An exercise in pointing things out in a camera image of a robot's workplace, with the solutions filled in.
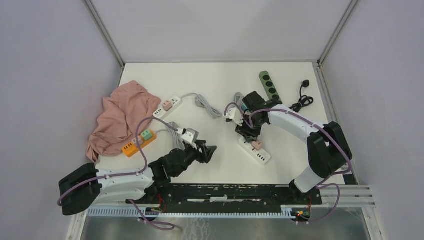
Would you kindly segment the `green power strip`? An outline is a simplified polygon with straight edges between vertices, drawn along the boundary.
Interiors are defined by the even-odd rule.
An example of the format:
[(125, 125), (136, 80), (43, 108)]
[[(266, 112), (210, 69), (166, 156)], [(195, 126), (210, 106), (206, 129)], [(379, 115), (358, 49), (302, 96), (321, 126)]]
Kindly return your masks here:
[(269, 74), (268, 71), (261, 71), (259, 73), (259, 80), (265, 90), (265, 93), (269, 100), (273, 100), (275, 102), (278, 102), (279, 104), (282, 104), (282, 100), (280, 98), (280, 95), (275, 87), (275, 84), (273, 83), (273, 80)]

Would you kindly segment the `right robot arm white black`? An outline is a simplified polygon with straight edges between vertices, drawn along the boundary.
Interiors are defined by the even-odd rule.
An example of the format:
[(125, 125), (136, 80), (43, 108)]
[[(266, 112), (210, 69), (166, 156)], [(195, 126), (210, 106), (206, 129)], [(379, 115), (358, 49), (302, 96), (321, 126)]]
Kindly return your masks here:
[(279, 127), (303, 141), (307, 146), (308, 166), (289, 183), (289, 199), (302, 204), (309, 198), (309, 191), (334, 175), (342, 175), (341, 168), (352, 169), (353, 155), (341, 126), (332, 121), (312, 121), (282, 103), (278, 97), (264, 100), (253, 91), (242, 100), (241, 107), (232, 102), (227, 105), (224, 117), (234, 122), (235, 131), (248, 143), (258, 140), (264, 124)]

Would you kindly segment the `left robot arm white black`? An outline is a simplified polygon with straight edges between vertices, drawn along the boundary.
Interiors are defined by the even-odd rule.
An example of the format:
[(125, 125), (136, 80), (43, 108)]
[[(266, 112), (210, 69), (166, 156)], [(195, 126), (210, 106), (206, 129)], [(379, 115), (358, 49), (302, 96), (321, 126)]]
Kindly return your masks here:
[(216, 145), (197, 140), (195, 146), (175, 148), (145, 168), (104, 170), (86, 163), (59, 181), (57, 204), (64, 216), (72, 216), (99, 203), (140, 199), (152, 203), (158, 195), (155, 187), (169, 184), (194, 162), (208, 164), (217, 149)]

